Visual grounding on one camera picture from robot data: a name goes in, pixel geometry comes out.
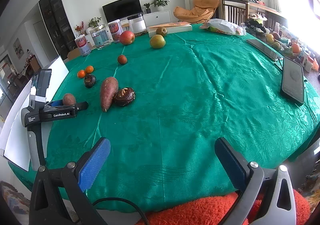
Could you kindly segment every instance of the smartphone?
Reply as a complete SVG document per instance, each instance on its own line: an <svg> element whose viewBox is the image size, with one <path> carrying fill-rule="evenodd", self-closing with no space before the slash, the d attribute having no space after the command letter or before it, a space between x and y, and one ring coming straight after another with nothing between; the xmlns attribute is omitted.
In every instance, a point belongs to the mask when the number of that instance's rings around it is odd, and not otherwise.
<svg viewBox="0 0 320 225"><path fill-rule="evenodd" d="M274 52L272 49L267 47L266 44L260 42L257 39L247 39L247 42L250 45L257 48L261 53L263 53L266 57L268 57L273 62L277 61L277 58L279 57L279 55L276 52Z"/></svg>
<svg viewBox="0 0 320 225"><path fill-rule="evenodd" d="M302 66L287 57L283 59L280 93L299 106L304 103Z"/></svg>

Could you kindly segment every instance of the phone screen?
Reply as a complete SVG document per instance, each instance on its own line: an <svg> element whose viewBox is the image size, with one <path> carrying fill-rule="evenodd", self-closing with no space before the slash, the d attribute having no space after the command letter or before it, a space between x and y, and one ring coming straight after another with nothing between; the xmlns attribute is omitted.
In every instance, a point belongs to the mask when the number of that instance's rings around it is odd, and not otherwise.
<svg viewBox="0 0 320 225"><path fill-rule="evenodd" d="M257 39L247 39L247 42L256 47L263 54L268 56L272 61L275 61L279 56L277 53L275 53L273 50L271 50L264 43L258 41Z"/></svg>
<svg viewBox="0 0 320 225"><path fill-rule="evenodd" d="M303 103L303 71L301 65L285 57L283 59L282 89L285 93Z"/></svg>

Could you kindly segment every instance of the sweet potato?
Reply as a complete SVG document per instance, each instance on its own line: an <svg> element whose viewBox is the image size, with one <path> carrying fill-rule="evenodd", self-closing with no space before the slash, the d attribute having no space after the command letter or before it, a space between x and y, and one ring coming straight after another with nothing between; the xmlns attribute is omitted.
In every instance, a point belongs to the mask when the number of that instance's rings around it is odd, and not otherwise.
<svg viewBox="0 0 320 225"><path fill-rule="evenodd" d="M76 98L71 93L66 93L62 98L62 103L64 106L70 106L77 102L76 102Z"/></svg>
<svg viewBox="0 0 320 225"><path fill-rule="evenodd" d="M114 77L106 78L100 88L100 103L103 112L106 112L112 103L113 97L119 89L118 80Z"/></svg>

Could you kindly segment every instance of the red apple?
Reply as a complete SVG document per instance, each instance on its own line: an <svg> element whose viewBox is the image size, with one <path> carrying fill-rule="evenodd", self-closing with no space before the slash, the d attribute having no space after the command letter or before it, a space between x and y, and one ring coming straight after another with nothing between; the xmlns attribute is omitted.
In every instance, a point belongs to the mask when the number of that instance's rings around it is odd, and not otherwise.
<svg viewBox="0 0 320 225"><path fill-rule="evenodd" d="M132 44L134 39L135 39L134 34L128 30L124 31L119 37L120 43L125 46Z"/></svg>

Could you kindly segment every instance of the black television screen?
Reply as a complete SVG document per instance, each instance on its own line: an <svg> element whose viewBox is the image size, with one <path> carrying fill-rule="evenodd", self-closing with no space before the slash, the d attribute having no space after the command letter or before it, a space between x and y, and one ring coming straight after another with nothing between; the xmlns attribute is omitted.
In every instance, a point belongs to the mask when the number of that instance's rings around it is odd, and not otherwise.
<svg viewBox="0 0 320 225"><path fill-rule="evenodd" d="M102 8L108 23L137 13L142 13L140 0L117 0L104 5Z"/></svg>

